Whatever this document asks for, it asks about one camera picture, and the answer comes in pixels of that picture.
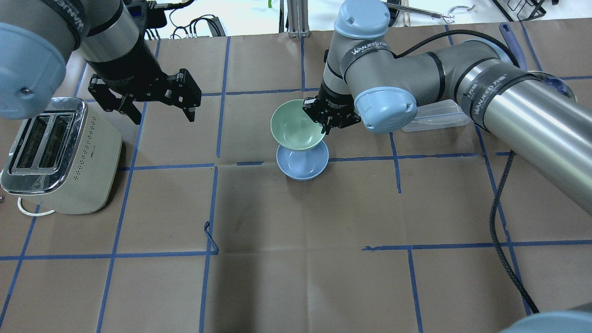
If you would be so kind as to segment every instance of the white floor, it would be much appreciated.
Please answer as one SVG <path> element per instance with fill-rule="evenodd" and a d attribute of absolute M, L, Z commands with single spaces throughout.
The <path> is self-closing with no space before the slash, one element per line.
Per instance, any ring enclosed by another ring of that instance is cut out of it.
<path fill-rule="evenodd" d="M 159 3 L 175 1 L 157 0 Z M 511 6 L 516 6 L 524 0 L 509 1 Z M 475 9 L 471 12 L 459 14 L 455 12 L 458 24 L 506 21 L 492 0 L 408 0 L 408 2 L 411 7 L 442 13 L 448 12 L 454 6 L 475 4 Z M 343 0 L 309 0 L 310 30 L 332 30 L 333 22 L 342 3 Z M 551 0 L 547 0 L 543 8 L 547 10 L 547 14 L 540 20 L 592 17 L 592 1 L 590 0 L 560 0 L 556 6 L 552 6 Z M 172 15 L 172 19 L 176 25 L 186 25 L 192 19 L 204 14 L 214 14 L 220 17 L 224 31 L 228 36 L 273 34 L 278 32 L 279 0 L 272 0 L 272 8 L 268 8 L 268 0 L 195 0 L 190 6 L 177 10 Z M 411 14 L 410 18 L 412 26 L 445 24 L 444 20 L 417 14 Z M 400 17 L 396 26 L 402 26 L 402 24 L 403 20 Z M 164 39 L 169 38 L 173 30 L 174 26 L 169 22 L 166 27 L 158 29 L 158 32 Z M 178 31 L 178 35 L 186 37 L 182 30 Z M 198 23 L 198 35 L 210 35 L 206 22 Z"/>

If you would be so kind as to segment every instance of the blue joint cap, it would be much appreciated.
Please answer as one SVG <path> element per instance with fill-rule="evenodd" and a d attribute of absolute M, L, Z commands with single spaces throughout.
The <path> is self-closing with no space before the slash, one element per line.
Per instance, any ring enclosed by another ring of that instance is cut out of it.
<path fill-rule="evenodd" d="M 495 45 L 494 43 L 488 41 L 487 39 L 469 39 L 469 40 L 463 41 L 463 43 L 466 43 L 468 41 L 480 41 L 482 43 L 487 44 L 497 53 L 497 57 L 499 57 L 501 61 L 507 62 L 507 63 L 513 65 L 512 60 L 510 60 L 510 57 L 508 57 L 508 55 L 504 52 L 504 50 L 502 50 L 499 46 Z"/>
<path fill-rule="evenodd" d="M 66 76 L 66 62 L 44 38 L 0 23 L 0 117 L 32 118 L 45 111 Z"/>
<path fill-rule="evenodd" d="M 389 133 L 411 123 L 417 101 L 410 92 L 396 87 L 376 87 L 361 92 L 353 102 L 366 129 Z"/>
<path fill-rule="evenodd" d="M 384 36 L 391 14 L 379 0 L 346 0 L 341 8 L 335 31 L 352 39 L 372 39 Z"/>

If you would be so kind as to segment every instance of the bowl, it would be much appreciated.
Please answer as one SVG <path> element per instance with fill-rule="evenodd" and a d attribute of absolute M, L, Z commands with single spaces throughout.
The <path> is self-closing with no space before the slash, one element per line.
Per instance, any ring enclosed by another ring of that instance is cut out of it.
<path fill-rule="evenodd" d="M 307 151 L 325 137 L 322 127 L 302 110 L 304 100 L 292 100 L 280 105 L 271 117 L 271 134 L 291 151 Z"/>
<path fill-rule="evenodd" d="M 302 152 L 278 146 L 275 159 L 286 176 L 293 180 L 311 180 L 325 170 L 329 163 L 329 149 L 323 141 L 316 147 Z"/>

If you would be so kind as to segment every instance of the plastic container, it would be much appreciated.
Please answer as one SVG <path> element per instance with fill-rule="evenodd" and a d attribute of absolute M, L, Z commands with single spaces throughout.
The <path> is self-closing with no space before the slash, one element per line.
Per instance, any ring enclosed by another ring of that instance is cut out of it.
<path fill-rule="evenodd" d="M 447 127 L 464 126 L 471 122 L 453 100 L 445 100 L 417 108 L 415 119 L 403 127 L 405 132 L 445 129 Z"/>
<path fill-rule="evenodd" d="M 307 151 L 325 137 L 322 127 L 302 110 L 304 100 L 292 100 L 280 105 L 271 117 L 271 134 L 291 151 Z"/>
<path fill-rule="evenodd" d="M 318 176 L 329 163 L 329 149 L 321 141 L 315 148 L 307 151 L 291 151 L 278 146 L 275 154 L 279 168 L 293 180 L 306 181 Z"/>

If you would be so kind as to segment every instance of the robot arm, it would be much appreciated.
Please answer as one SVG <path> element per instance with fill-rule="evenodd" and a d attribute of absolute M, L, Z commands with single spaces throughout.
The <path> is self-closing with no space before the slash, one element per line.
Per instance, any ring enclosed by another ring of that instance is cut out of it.
<path fill-rule="evenodd" d="M 160 101 L 194 121 L 201 90 L 186 69 L 162 72 L 121 0 L 0 0 L 0 8 L 1 117 L 27 119 L 44 111 L 78 49 L 97 73 L 89 92 L 105 111 L 139 124 L 132 102 Z"/>
<path fill-rule="evenodd" d="M 318 96 L 303 105 L 323 132 L 358 122 L 393 132 L 418 105 L 452 99 L 592 214 L 591 110 L 513 66 L 488 41 L 395 57 L 382 39 L 389 17 L 377 0 L 341 7 Z"/>

